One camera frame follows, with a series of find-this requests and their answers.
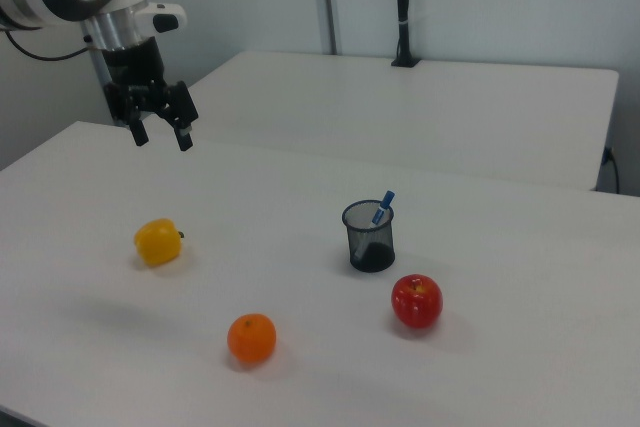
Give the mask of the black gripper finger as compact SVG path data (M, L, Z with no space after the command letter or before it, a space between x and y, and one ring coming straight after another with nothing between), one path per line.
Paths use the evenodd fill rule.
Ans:
M193 147L193 140L191 138L192 126L190 124L176 123L173 129L181 151L188 151Z
M141 119L134 118L128 123L129 130L133 136L134 142L138 147L145 145L148 141L148 135Z

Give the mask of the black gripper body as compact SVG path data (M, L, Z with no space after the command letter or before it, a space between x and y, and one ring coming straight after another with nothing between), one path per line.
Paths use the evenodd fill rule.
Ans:
M170 125L190 125L198 117L186 84L168 84L154 38L130 48L103 51L110 80L103 87L111 116L129 125L142 112L154 113Z

